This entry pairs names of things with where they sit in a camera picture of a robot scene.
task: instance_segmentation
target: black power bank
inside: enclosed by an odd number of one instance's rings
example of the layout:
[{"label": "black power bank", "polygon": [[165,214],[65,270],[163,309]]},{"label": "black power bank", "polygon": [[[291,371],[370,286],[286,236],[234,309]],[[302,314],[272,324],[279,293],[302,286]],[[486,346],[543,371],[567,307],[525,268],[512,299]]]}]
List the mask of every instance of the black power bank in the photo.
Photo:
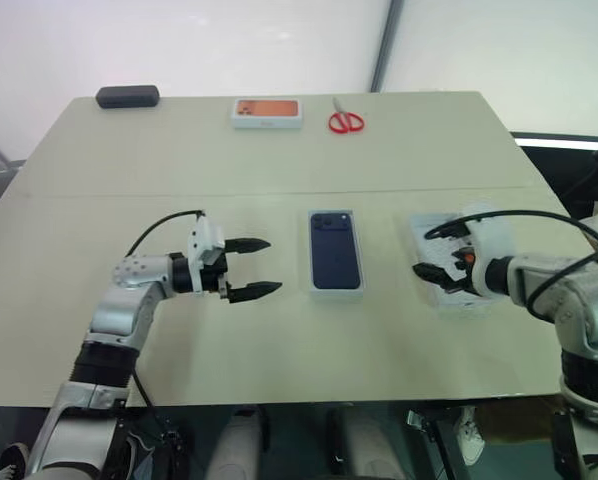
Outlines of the black power bank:
[{"label": "black power bank", "polygon": [[159,103],[159,90],[154,85],[102,87],[96,99],[101,108],[154,107]]}]

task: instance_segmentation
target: scissors handle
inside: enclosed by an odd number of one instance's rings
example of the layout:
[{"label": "scissors handle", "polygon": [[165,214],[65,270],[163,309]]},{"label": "scissors handle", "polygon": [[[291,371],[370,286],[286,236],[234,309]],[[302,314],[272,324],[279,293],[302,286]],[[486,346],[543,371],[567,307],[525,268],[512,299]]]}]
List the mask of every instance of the scissors handle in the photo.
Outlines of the scissors handle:
[{"label": "scissors handle", "polygon": [[335,112],[328,120],[328,127],[335,133],[358,132],[364,126],[363,118],[356,113]]}]

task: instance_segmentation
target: black device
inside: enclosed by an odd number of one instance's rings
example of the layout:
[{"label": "black device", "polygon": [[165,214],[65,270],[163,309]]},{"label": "black device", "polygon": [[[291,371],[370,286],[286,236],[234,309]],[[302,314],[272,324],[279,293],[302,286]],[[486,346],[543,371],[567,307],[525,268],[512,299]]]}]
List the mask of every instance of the black device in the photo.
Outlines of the black device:
[{"label": "black device", "polygon": [[159,90],[154,85],[102,87],[96,99],[101,108],[154,107],[159,103]]},{"label": "black device", "polygon": [[352,214],[349,211],[310,215],[312,283],[319,290],[359,290],[361,269]]}]

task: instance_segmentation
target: blue smartphone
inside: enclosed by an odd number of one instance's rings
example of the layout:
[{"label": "blue smartphone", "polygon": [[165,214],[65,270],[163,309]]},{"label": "blue smartphone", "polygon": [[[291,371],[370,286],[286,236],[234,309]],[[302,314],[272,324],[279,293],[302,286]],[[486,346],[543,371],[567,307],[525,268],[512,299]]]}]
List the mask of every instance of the blue smartphone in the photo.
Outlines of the blue smartphone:
[{"label": "blue smartphone", "polygon": [[361,270],[349,211],[310,215],[312,283],[319,290],[358,290]]}]

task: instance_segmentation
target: table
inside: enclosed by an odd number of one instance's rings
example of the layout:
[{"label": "table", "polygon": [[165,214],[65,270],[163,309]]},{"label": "table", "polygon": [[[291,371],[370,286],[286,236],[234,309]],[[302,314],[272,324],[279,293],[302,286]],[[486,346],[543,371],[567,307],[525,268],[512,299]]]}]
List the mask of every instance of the table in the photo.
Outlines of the table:
[{"label": "table", "polygon": [[[553,328],[502,301],[440,310],[411,272],[407,217],[476,200],[563,212],[477,93],[338,96],[364,116],[334,135],[331,97],[301,97],[301,130],[235,131],[230,98],[164,98],[102,111],[74,100],[0,201],[0,405],[48,406],[110,272],[157,218],[204,208],[226,236],[272,247],[229,256],[256,302],[181,295],[156,314],[138,371],[160,405],[466,399],[558,390]],[[366,290],[309,292],[307,212],[355,213]],[[522,251],[584,255],[576,230],[511,219]],[[190,219],[139,253],[185,250]],[[131,392],[131,405],[141,400]]]}]

